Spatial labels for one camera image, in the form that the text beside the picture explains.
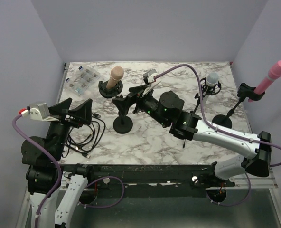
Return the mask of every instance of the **purple cable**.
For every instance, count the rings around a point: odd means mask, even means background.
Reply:
[[[222,204],[222,203],[217,203],[217,202],[214,202],[208,195],[208,193],[206,192],[206,196],[207,198],[210,200],[211,203],[213,204],[216,204],[218,206],[222,206],[222,207],[232,207],[232,206],[237,206],[237,205],[240,205],[241,203],[244,203],[246,200],[248,200],[248,198],[250,197],[250,193],[251,193],[251,183],[250,183],[250,179],[248,177],[248,175],[245,173],[246,177],[247,177],[247,180],[248,180],[248,185],[249,185],[249,188],[248,188],[248,192],[246,194],[246,196],[244,197],[244,199],[242,199],[241,201],[237,202],[237,203],[233,203],[233,204]]]
[[[165,74],[171,72],[172,70],[175,70],[175,69],[180,68],[180,67],[188,67],[188,68],[190,68],[190,69],[193,71],[193,73],[195,74],[195,76],[196,76],[196,78],[197,78],[198,88],[199,88],[199,96],[200,96],[200,101],[201,101],[201,102],[200,102],[200,104],[201,104],[201,113],[202,113],[203,120],[204,120],[204,122],[205,122],[209,127],[211,127],[212,129],[215,129],[215,127],[214,127],[211,123],[209,123],[208,120],[207,120],[206,117],[205,117],[205,113],[204,113],[204,104],[202,103],[203,94],[202,94],[202,90],[201,90],[201,83],[200,83],[199,76],[198,76],[196,70],[195,70],[192,66],[190,66],[189,64],[180,64],[180,65],[177,65],[177,66],[175,66],[175,67],[173,67],[173,68],[170,68],[169,70],[166,70],[165,72],[163,72],[163,73],[161,73],[161,74],[155,76],[154,79],[158,79],[158,78],[162,77],[163,75],[165,75]],[[239,136],[239,135],[236,135],[236,134],[233,134],[233,133],[230,133],[230,132],[221,130],[221,129],[218,129],[218,131],[219,131],[220,133],[229,135],[229,136],[231,136],[231,137],[234,137],[234,138],[237,138],[237,139],[241,139],[241,140],[245,140],[245,141],[248,141],[248,142],[249,142],[249,139],[246,138],[246,137]],[[281,146],[275,145],[275,144],[270,143],[270,142],[264,142],[264,141],[260,141],[260,140],[253,140],[253,142],[265,144],[265,145],[272,146],[272,147],[275,147],[275,148],[278,148],[278,149],[281,150]],[[279,163],[277,163],[277,164],[270,165],[270,167],[276,167],[276,166],[280,166],[280,165],[281,165],[281,162],[279,162]]]
[[[107,205],[107,206],[91,206],[91,205],[82,204],[81,202],[79,202],[79,204],[81,204],[81,205],[83,205],[83,206],[85,206],[85,207],[88,207],[88,208],[110,208],[110,207],[113,207],[113,206],[115,206],[116,204],[118,204],[118,203],[122,200],[123,195],[124,195],[124,192],[125,192],[125,186],[123,185],[122,180],[119,179],[118,177],[107,176],[107,177],[98,178],[98,179],[94,180],[93,182],[91,182],[90,184],[88,184],[86,188],[88,188],[89,186],[91,186],[91,185],[93,185],[93,184],[95,184],[95,183],[97,183],[97,182],[99,182],[100,180],[103,180],[103,179],[105,179],[105,178],[116,179],[116,180],[118,180],[118,181],[121,183],[121,185],[122,185],[122,195],[121,195],[121,197],[118,199],[118,201],[116,201],[116,202],[113,203],[113,204]]]
[[[36,212],[36,215],[40,215],[40,210],[43,206],[43,204],[45,203],[46,199],[58,188],[58,186],[60,185],[60,181],[61,181],[61,176],[62,176],[62,171],[61,171],[61,168],[60,168],[60,165],[57,163],[56,159],[46,150],[44,149],[42,146],[40,146],[37,142],[35,142],[34,140],[32,140],[30,137],[28,137],[26,134],[24,134],[19,128],[18,126],[16,125],[16,121],[21,118],[22,115],[19,114],[18,116],[16,116],[14,118],[14,120],[12,121],[12,126],[13,128],[15,129],[15,131],[17,131],[18,134],[20,134],[25,140],[27,140],[29,143],[31,143],[32,145],[34,145],[35,147],[37,147],[39,150],[41,150],[53,163],[54,165],[56,166],[57,168],[57,171],[58,171],[58,177],[57,177],[57,180],[56,180],[56,183],[53,185],[53,187],[51,188],[51,190],[45,195],[45,197],[42,199],[38,209],[37,209],[37,212]],[[35,228],[38,227],[38,218],[35,219]]]

